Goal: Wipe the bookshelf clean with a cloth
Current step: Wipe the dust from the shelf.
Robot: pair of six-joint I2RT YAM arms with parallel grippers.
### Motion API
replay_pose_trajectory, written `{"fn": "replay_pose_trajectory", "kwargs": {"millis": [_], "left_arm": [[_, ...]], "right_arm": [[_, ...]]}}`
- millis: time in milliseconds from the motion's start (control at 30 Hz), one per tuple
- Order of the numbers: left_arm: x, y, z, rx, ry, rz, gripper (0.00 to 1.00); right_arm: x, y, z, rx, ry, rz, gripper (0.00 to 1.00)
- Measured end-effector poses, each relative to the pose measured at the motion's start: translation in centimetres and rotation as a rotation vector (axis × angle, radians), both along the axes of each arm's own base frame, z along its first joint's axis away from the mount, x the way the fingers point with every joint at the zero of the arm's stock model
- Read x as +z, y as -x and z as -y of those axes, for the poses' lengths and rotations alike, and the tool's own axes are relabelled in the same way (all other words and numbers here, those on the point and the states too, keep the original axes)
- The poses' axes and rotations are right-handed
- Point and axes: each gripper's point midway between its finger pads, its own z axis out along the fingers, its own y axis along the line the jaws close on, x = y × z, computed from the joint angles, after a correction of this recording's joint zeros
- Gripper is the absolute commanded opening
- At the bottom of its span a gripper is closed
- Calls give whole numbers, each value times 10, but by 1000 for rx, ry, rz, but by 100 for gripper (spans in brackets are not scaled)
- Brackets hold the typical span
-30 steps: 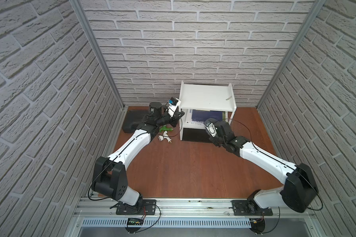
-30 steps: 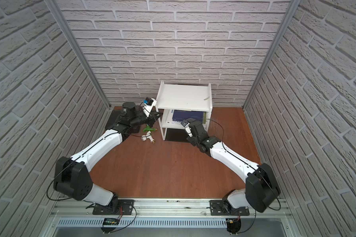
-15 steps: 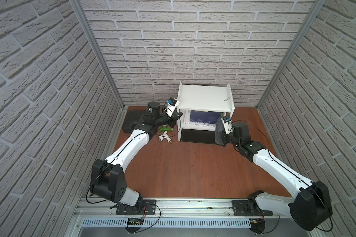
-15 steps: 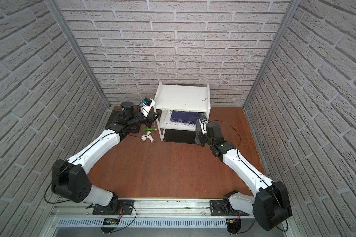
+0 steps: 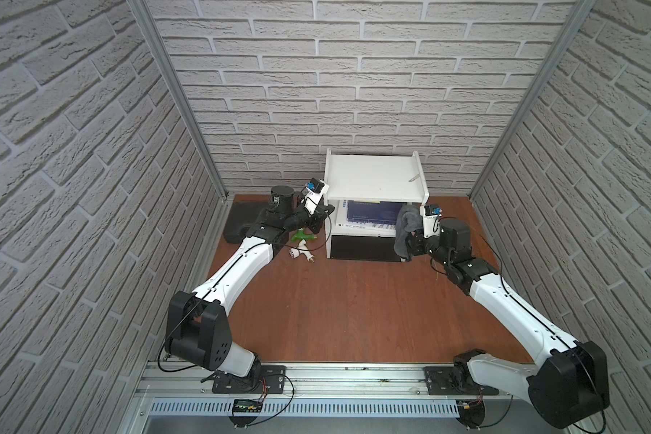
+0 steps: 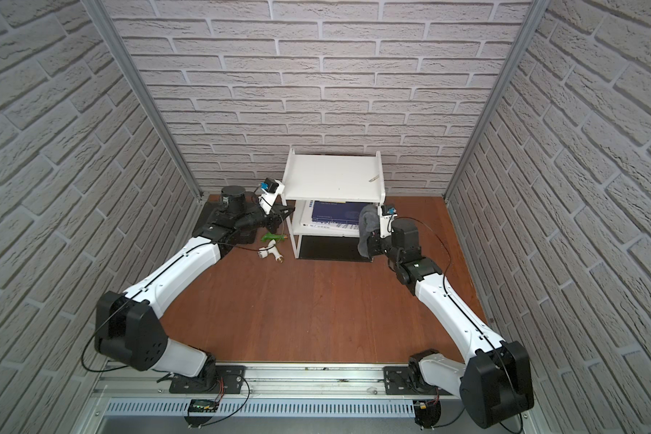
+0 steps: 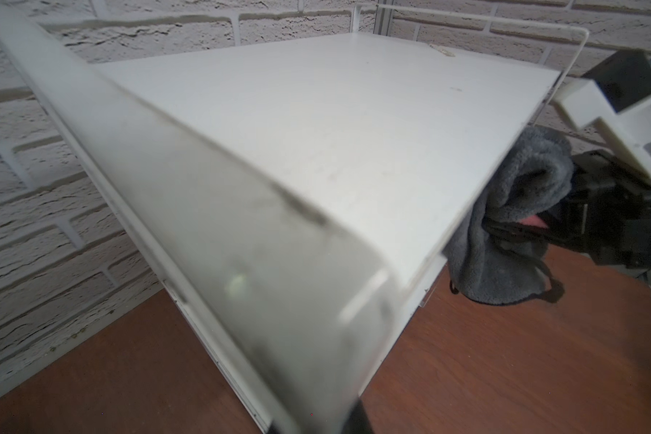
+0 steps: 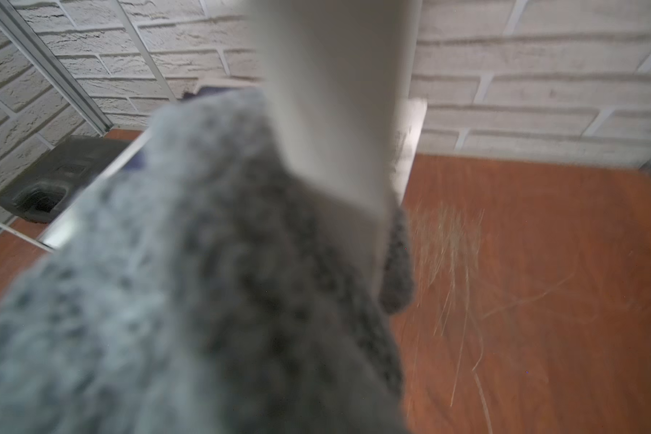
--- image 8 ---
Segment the grey and pink microfibre cloth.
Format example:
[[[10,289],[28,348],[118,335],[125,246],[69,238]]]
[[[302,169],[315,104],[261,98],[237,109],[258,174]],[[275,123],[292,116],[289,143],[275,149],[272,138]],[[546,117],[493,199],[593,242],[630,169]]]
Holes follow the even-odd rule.
[[[144,165],[0,301],[0,433],[404,433],[390,316],[414,294],[392,209],[379,295],[286,171],[260,90],[160,110]]]

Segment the white two-tier bookshelf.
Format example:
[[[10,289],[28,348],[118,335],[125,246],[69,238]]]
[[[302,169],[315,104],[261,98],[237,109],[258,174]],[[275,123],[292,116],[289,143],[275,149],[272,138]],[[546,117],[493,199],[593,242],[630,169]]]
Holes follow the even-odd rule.
[[[354,260],[383,250],[417,1],[0,1],[0,30],[92,128],[100,99],[259,87],[278,151]]]

